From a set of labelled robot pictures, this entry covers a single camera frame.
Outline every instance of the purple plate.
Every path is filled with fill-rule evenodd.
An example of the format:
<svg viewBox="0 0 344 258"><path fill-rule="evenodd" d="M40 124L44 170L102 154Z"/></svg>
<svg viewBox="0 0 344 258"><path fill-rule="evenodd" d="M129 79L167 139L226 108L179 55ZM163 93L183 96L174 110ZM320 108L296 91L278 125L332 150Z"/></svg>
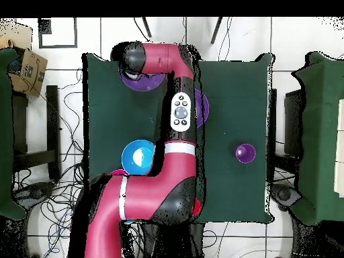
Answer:
<svg viewBox="0 0 344 258"><path fill-rule="evenodd" d="M161 73L152 76L142 75L139 80L132 80L124 74L121 68L118 69L118 72L123 83L138 92L147 92L157 88L165 78L165 74Z"/></svg>
<svg viewBox="0 0 344 258"><path fill-rule="evenodd" d="M202 113L202 94L200 90L195 89L195 101L196 101L196 125L199 128L203 124L203 117L198 114ZM203 93L203 102L204 102L204 121L208 119L209 116L209 101Z"/></svg>

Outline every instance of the blue bowl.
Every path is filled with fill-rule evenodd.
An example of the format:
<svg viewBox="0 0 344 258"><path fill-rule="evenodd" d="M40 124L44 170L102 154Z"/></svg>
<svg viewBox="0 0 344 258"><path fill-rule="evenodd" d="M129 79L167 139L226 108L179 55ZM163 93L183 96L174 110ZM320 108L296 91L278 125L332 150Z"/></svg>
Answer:
<svg viewBox="0 0 344 258"><path fill-rule="evenodd" d="M146 175L153 163L154 144L147 140L134 140L122 152L123 169L130 175Z"/></svg>

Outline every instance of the white button panel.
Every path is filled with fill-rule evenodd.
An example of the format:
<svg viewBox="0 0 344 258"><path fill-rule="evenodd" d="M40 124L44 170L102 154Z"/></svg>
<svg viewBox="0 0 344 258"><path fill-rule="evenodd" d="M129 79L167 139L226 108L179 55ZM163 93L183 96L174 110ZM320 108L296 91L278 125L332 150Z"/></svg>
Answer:
<svg viewBox="0 0 344 258"><path fill-rule="evenodd" d="M178 108L184 108L186 111L186 117L183 119L178 119L175 116L175 110ZM172 98L171 105L171 127L176 132L185 132L190 127L190 114L191 114L191 99L184 93L179 92L175 94Z"/></svg>

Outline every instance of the purple bowl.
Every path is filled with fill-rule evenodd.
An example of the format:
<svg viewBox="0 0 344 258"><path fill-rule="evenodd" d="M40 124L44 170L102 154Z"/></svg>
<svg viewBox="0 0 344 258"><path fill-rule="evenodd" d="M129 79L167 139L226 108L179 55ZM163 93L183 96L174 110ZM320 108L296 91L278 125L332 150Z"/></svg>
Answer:
<svg viewBox="0 0 344 258"><path fill-rule="evenodd" d="M198 114L202 113L202 93L200 90L195 89L195 101L196 101L196 126L199 128L203 124L203 117ZM204 102L204 121L208 119L209 116L209 101L203 93Z"/></svg>
<svg viewBox="0 0 344 258"><path fill-rule="evenodd" d="M132 80L124 74L121 68L118 69L118 72L123 83L128 88L138 92L147 92L157 88L165 78L165 74L161 73L152 76L142 75L139 80Z"/></svg>
<svg viewBox="0 0 344 258"><path fill-rule="evenodd" d="M235 157L241 163L250 163L255 159L255 148L248 144L241 144L235 148Z"/></svg>

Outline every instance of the white floor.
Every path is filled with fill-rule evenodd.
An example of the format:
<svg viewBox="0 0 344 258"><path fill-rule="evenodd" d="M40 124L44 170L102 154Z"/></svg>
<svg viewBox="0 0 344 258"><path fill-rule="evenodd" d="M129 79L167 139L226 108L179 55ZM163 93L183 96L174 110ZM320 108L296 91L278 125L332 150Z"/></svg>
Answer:
<svg viewBox="0 0 344 258"><path fill-rule="evenodd" d="M146 34L142 20L136 18L138 25ZM193 44L200 51L204 60L218 60L218 53L226 33L227 18L222 20L214 45L210 44L217 17L188 17L187 43ZM181 42L184 35L182 17L148 17L153 42ZM123 41L145 41L135 26L132 18L77 18L77 48L38 48L37 19L17 19L18 23L33 28L32 50L48 59L42 95L47 85L64 87L76 83L82 76L81 55L83 52L95 53L105 60L110 59L110 51L114 45ZM273 65L273 88L277 89L277 137L284 141L284 96L287 92L300 88L291 72L304 66L305 55L312 51L322 51L333 58L344 54L344 24L333 18L316 17L234 17L230 26L230 50L227 60L254 61L260 54L272 52L275 55ZM52 35L43 35L43 44L73 44L73 21L70 18L52 18ZM220 53L224 60L228 50L228 38ZM74 129L78 118L63 102L65 95L71 93L67 104L83 118L82 82L60 90L60 114ZM46 108L42 98L30 100L28 107L28 150L46 150ZM71 144L71 137L61 122L61 160ZM83 147L83 125L77 128L75 140ZM277 152L283 153L283 145L276 144ZM62 163L62 169L80 162L80 152L72 149ZM27 175L22 171L19 178ZM47 181L47 166L34 167L28 183ZM72 181L69 173L62 179L62 184ZM31 252L43 256L48 250L48 231L57 222L49 212L49 205L44 204L41 213L36 206L30 216L29 246ZM204 249L206 258L289 258L292 248L292 226L288 214L280 212L274 202L270 202L270 212L275 220L268 224L256 223L208 223L204 233ZM68 252L68 230L64 239L57 242L58 253L49 254L48 258L65 258Z"/></svg>

